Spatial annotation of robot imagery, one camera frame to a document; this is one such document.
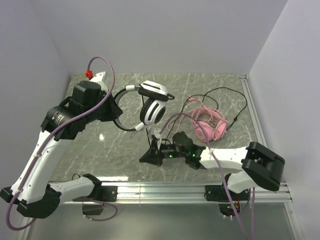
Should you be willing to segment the white black headphones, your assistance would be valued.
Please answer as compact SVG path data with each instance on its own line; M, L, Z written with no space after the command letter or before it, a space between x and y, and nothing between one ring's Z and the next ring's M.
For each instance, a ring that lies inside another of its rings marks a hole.
M139 85L127 85L125 88L120 90L115 96L114 101L118 105L120 99L129 92L138 92L142 97L148 97L145 103L142 105L139 120L140 123L134 128L124 127L120 120L117 118L113 122L121 130L126 132L135 132L143 130L146 126L157 124L166 112L166 102L169 97L174 96L168 93L166 86L146 80Z

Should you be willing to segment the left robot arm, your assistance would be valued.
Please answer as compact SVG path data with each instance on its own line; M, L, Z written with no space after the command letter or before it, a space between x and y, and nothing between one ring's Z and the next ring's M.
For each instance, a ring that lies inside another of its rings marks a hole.
M107 199L107 189L92 174L58 184L50 183L49 178L86 125L94 121L111 122L121 114L111 90L102 80L77 83L71 96L48 110L32 156L17 181L1 189L1 198L33 220L45 219L59 205L78 198L102 203Z

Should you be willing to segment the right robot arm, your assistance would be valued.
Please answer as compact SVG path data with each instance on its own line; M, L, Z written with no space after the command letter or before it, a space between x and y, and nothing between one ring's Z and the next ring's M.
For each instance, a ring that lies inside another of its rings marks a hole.
M277 192L285 167L282 157L258 142L240 148L208 148L196 145L183 131L176 133L168 144L153 136L139 162L161 166L164 159L175 158L184 158L185 164L195 170L238 170L224 176L226 183L205 186L204 198L220 203L248 200L249 190L255 187Z

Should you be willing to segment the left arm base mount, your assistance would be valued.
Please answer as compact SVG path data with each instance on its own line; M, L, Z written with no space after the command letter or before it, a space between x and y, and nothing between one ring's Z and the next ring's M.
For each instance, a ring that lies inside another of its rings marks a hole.
M100 216L106 206L105 202L114 203L117 200L117 194L117 186L99 186L89 196L82 198L83 202L93 200L93 204L82 204L82 213L87 216Z

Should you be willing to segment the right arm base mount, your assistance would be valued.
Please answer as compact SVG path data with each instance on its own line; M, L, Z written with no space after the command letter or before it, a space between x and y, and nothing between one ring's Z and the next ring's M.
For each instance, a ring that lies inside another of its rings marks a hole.
M230 191L229 193L238 215L245 213L250 205L251 190L246 189L241 193ZM206 185L204 198L208 202L217 202L223 217L232 219L236 216L223 185Z

